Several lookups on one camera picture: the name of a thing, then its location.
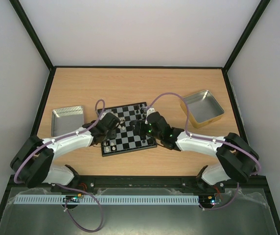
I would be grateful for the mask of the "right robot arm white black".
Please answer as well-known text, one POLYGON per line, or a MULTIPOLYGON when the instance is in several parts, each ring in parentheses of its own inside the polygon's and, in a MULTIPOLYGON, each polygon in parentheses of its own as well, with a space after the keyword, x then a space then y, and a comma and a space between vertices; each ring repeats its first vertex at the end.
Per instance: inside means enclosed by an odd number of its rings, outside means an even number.
POLYGON ((130 122, 134 134, 153 137, 162 147, 176 151, 192 151, 212 156, 217 164, 204 166, 196 176, 196 185, 203 191, 223 181, 246 183, 260 170, 258 154, 238 134, 211 137, 171 127, 159 112, 149 109, 145 118, 130 122))

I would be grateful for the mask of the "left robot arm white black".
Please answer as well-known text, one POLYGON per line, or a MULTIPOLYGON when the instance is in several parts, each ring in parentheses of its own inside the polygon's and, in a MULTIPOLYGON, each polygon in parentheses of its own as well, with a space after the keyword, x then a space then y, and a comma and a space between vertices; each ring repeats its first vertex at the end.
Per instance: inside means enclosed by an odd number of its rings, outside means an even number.
POLYGON ((24 183, 28 188, 41 183, 67 186, 74 179, 74 170, 69 166, 54 165, 53 161, 79 148, 103 142, 119 125, 116 115, 103 113, 97 120, 64 135, 46 139, 29 137, 10 163, 15 171, 14 182, 24 183))

